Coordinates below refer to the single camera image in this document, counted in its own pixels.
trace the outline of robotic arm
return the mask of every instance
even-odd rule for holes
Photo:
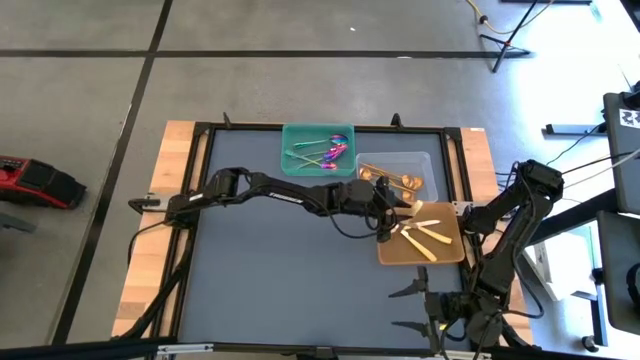
[[[244,178],[249,188],[238,193],[238,185]],[[377,220],[378,242],[390,239],[390,230],[405,218],[398,216],[394,207],[408,208],[409,204],[396,198],[389,189],[389,179],[381,177],[373,185],[364,180],[348,183],[304,187],[274,179],[260,172],[245,168],[226,168],[217,171],[200,191],[189,195],[176,195],[169,200],[165,221],[172,226],[188,228],[196,220],[196,210],[212,206],[242,204],[256,196],[267,196],[302,206],[308,212],[321,217],[347,214]],[[343,235],[354,238],[369,237]]]
[[[460,318],[469,321],[465,331],[478,347],[492,346],[503,335],[511,346],[528,346],[502,317],[509,312],[509,293],[515,276],[515,261],[522,254],[543,218],[553,204],[562,198],[562,174],[548,166],[529,160],[514,168],[515,182],[486,206],[467,208],[460,219],[461,231],[487,236],[495,231],[496,223],[518,207],[495,248],[476,259],[467,276],[464,292],[430,292],[426,268],[419,267],[419,278],[408,288],[390,297],[423,292],[429,323],[398,322],[395,325],[420,331],[429,337],[431,349],[439,352],[446,331],[438,340],[435,322],[452,324]]]

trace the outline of concrete floor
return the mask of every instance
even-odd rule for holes
[[[0,0],[0,49],[146,50],[162,3]],[[526,5],[497,0],[478,4],[500,28],[515,25],[526,10]],[[508,60],[498,74],[491,74],[484,60],[156,60],[70,341],[110,334],[126,275],[127,244],[139,223],[126,202],[146,192],[167,120],[219,121],[226,111],[238,122],[386,124],[399,112],[408,125],[486,128],[498,170],[507,170],[514,160],[546,161],[575,138],[545,138],[544,124],[596,124],[602,95],[640,80],[637,32],[626,27],[630,21],[620,17],[620,4],[596,5],[597,10],[552,6],[516,38],[537,56]],[[160,48],[495,49],[479,42],[477,33],[464,0],[175,0]],[[74,212],[0,204],[0,211],[39,226],[33,235],[0,232],[2,348],[49,339],[142,62],[0,58],[0,153],[51,162],[89,189]],[[563,169],[605,153],[604,139],[588,139],[556,164]],[[584,200],[606,185],[605,179],[602,188],[572,189],[567,197]],[[590,332],[589,304],[579,299],[552,303],[539,296],[547,315],[532,323],[536,343],[585,353],[575,343]],[[617,334],[600,354],[627,355],[624,345],[634,340]]]

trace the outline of brown tray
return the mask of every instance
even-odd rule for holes
[[[419,265],[450,264],[464,259],[464,246],[460,237],[458,220],[451,203],[424,203],[411,222],[440,220],[439,224],[426,226],[426,229],[450,237],[451,244],[444,244],[416,229],[408,229],[409,235],[431,251],[437,261],[430,261],[416,249],[402,234],[400,228],[391,235],[391,239],[378,244],[378,259],[382,265]]]

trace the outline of teal tray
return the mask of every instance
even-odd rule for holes
[[[306,161],[285,155],[286,150],[305,155],[313,152],[327,151],[333,145],[330,141],[294,150],[293,144],[307,141],[329,139],[331,135],[342,134],[349,139],[347,151],[335,161],[336,170],[321,169],[315,164],[298,169]],[[280,165],[282,171],[289,176],[349,176],[356,169],[356,134],[353,125],[345,124],[286,124],[282,128],[282,153]],[[311,159],[322,158],[322,155],[310,156]]]

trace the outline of black floor stripe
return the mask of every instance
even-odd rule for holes
[[[169,11],[171,10],[172,3],[172,0],[165,0],[164,5],[162,6],[158,24],[149,46],[150,52],[157,50],[160,44],[160,39],[162,38],[162,33],[169,16]],[[113,154],[113,158],[111,159],[107,176],[100,191],[100,197],[95,208],[93,220],[85,232],[80,261],[78,262],[78,266],[73,275],[73,281],[71,282],[71,287],[69,288],[62,312],[60,313],[58,325],[52,339],[53,345],[65,344],[69,337],[69,331],[71,331],[71,326],[73,325],[73,319],[75,317],[76,310],[78,309],[78,304],[82,297],[82,291],[87,281],[89,270],[91,269],[91,262],[93,261],[93,257],[96,253],[98,240],[100,239],[104,221],[107,217],[107,212],[109,211],[109,204],[111,203],[116,182],[120,175],[122,162],[124,161],[124,156],[127,152],[127,147],[131,140],[131,134],[133,133],[133,128],[140,110],[140,105],[142,104],[142,98],[144,97],[144,92],[147,87],[147,83],[149,82],[149,76],[151,74],[151,69],[153,68],[153,61],[154,57],[149,56],[145,59],[144,64],[142,65],[140,77],[138,78],[138,83],[136,84],[133,98],[131,99],[131,106],[129,107],[129,112],[127,113],[120,138],[116,144],[116,149]]]
[[[158,58],[411,58],[496,59],[499,51],[378,51],[378,50],[160,50]],[[532,57],[507,52],[506,58]]]
[[[385,51],[385,50],[0,50],[0,58],[412,58],[496,59],[499,51]],[[508,52],[506,58],[531,58]]]
[[[0,50],[0,58],[139,58],[148,54],[147,50]]]

